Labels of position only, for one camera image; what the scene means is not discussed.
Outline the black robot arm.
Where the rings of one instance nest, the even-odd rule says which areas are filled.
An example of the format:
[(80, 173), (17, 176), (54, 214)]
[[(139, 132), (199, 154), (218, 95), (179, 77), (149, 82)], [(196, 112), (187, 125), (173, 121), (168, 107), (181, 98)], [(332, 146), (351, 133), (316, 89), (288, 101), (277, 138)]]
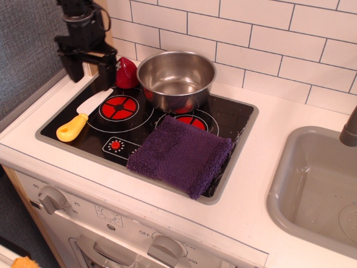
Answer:
[(56, 36), (57, 54), (74, 82), (84, 77), (82, 63), (98, 67), (97, 85), (107, 90), (115, 83), (117, 50), (105, 41), (111, 28), (104, 25), (102, 12), (106, 10), (94, 1), (57, 1), (63, 11), (68, 36)]

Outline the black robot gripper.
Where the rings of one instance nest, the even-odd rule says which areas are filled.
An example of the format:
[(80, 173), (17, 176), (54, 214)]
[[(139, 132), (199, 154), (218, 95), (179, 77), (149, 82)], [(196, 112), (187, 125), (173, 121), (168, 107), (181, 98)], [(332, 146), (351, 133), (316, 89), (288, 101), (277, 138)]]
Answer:
[(84, 77), (82, 63), (98, 65), (97, 90), (108, 90), (115, 83), (116, 49), (105, 42), (106, 32), (100, 13), (64, 14), (69, 34), (56, 36), (58, 56), (74, 83)]

